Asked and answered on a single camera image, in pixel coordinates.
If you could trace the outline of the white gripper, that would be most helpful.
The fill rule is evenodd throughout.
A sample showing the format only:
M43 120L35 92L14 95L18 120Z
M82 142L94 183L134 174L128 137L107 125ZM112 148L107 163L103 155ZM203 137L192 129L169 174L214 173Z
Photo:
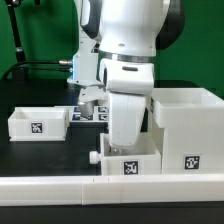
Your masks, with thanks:
M154 87L154 65L104 58L100 62L99 78L81 89L78 107L89 115L95 102L105 103L110 146L133 149L139 139L147 98Z

